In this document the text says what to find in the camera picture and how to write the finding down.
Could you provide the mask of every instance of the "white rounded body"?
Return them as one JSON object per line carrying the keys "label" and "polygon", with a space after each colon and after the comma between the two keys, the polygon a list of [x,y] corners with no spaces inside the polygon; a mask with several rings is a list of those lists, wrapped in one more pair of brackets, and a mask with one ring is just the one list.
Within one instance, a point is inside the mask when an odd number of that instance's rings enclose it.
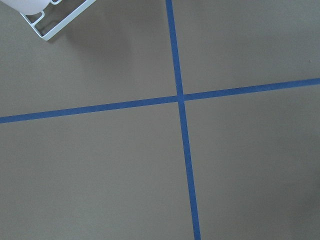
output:
{"label": "white rounded body", "polygon": [[24,15],[40,13],[50,0],[0,0]]}

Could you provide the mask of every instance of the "blue tape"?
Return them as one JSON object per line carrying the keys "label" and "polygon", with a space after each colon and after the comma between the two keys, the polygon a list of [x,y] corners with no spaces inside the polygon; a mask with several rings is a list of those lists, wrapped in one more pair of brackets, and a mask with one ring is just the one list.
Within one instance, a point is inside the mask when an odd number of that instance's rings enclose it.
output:
{"label": "blue tape", "polygon": [[118,102],[118,103],[96,105],[96,106],[84,106],[84,107],[69,108],[69,109],[63,109],[63,110],[44,111],[44,112],[28,113],[28,114],[14,115],[14,116],[4,116],[4,117],[0,117],[0,124],[35,120],[35,119],[54,118],[54,117],[61,117],[61,116],[68,116],[68,115],[94,113],[94,112],[109,111],[109,110],[116,110],[116,109],[135,108],[135,107],[158,105],[158,104],[168,104],[168,103],[175,103],[177,101],[178,101],[177,96],[165,96],[165,97],[150,98],[150,99],[144,99],[144,100],[125,101],[125,102]]}
{"label": "blue tape", "polygon": [[224,97],[224,96],[230,96],[230,95],[250,94],[250,93],[258,93],[258,92],[265,92],[265,91],[272,91],[272,90],[306,87],[306,86],[319,85],[319,84],[320,84],[320,78],[298,80],[298,81],[287,81],[287,82],[272,83],[272,84],[265,84],[265,85],[246,86],[246,87],[239,87],[239,88],[232,88],[232,89],[191,93],[191,94],[184,95],[184,100],[190,101],[190,100],[197,100],[197,99],[217,98],[217,97]]}
{"label": "blue tape", "polygon": [[188,191],[189,191],[193,234],[194,234],[195,240],[201,240],[197,198],[196,198],[196,190],[195,190],[195,182],[194,182],[194,173],[193,173],[193,168],[192,168],[192,159],[191,159],[191,151],[190,151],[186,106],[185,106],[184,90],[183,90],[182,77],[181,77],[178,42],[177,42],[177,34],[176,34],[176,26],[175,26],[175,18],[174,18],[174,10],[173,10],[173,5],[172,5],[171,0],[166,0],[165,3],[166,3],[168,24],[169,24],[169,33],[170,33],[170,41],[171,41],[171,50],[172,50],[172,58],[173,58],[177,101],[178,101],[178,107],[179,107],[179,116],[180,116],[183,152],[184,152],[184,160],[185,160],[186,178],[187,178]]}

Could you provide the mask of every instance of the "floor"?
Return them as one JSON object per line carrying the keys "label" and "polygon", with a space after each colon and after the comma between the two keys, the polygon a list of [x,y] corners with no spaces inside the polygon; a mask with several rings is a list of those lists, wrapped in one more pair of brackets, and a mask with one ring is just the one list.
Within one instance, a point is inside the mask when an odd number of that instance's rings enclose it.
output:
{"label": "floor", "polygon": [[0,239],[319,239],[319,12],[97,0],[46,42],[0,2]]}

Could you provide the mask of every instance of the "gray surface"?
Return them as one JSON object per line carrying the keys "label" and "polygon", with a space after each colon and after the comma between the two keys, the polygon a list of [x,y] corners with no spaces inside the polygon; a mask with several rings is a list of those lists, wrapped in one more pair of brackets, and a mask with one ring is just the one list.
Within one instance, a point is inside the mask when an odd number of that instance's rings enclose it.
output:
{"label": "gray surface", "polygon": [[0,22],[0,117],[176,94],[165,1],[96,1],[49,42]]}
{"label": "gray surface", "polygon": [[177,108],[0,124],[0,239],[192,240]]}
{"label": "gray surface", "polygon": [[203,240],[320,239],[320,87],[187,102]]}
{"label": "gray surface", "polygon": [[320,2],[173,0],[185,93],[320,76]]}

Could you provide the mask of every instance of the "white plastic frame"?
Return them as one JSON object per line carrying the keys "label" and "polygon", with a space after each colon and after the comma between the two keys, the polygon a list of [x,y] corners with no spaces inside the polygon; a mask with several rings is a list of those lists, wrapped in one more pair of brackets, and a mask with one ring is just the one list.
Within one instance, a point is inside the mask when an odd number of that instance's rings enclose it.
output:
{"label": "white plastic frame", "polygon": [[[50,3],[53,5],[57,5],[62,0],[51,0]],[[40,38],[43,40],[48,41],[51,39],[54,35],[56,35],[61,29],[63,29],[68,23],[70,23],[73,19],[75,19],[79,14],[81,14],[84,10],[86,10],[91,4],[93,4],[96,0],[86,0],[83,2],[80,6],[78,6],[73,12],[71,12],[66,18],[64,18],[61,22],[59,22],[54,28],[52,28],[49,32],[47,32],[45,35],[42,35],[37,29],[36,24],[39,23],[44,17],[45,12],[41,11],[41,16],[35,21],[31,22],[26,15],[22,14],[23,18],[28,22],[28,24],[32,27],[32,29],[38,34]]]}

